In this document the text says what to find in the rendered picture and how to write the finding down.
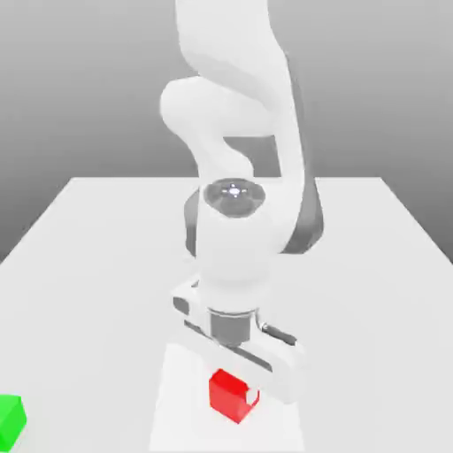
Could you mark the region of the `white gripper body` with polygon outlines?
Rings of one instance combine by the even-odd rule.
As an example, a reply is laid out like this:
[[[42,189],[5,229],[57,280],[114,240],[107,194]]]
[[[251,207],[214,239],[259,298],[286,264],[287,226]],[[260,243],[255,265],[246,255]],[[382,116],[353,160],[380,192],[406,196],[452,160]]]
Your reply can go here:
[[[260,317],[185,317],[182,339],[212,369],[223,369],[285,404],[302,393],[302,344]]]

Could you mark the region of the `small red cube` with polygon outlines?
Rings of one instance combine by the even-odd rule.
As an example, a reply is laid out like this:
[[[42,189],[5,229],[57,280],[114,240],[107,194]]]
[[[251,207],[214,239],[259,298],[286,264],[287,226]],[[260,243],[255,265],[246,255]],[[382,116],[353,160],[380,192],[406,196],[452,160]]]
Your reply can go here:
[[[245,394],[249,385],[233,376],[233,374],[218,369],[209,379],[210,406],[236,424],[240,424],[257,405],[247,404]]]

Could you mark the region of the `small green cube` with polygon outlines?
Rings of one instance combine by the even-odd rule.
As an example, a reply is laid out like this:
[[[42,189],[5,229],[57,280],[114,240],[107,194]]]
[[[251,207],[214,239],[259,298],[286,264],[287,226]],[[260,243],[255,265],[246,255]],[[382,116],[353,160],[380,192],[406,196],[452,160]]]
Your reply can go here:
[[[27,423],[22,399],[0,395],[0,453],[9,453]]]

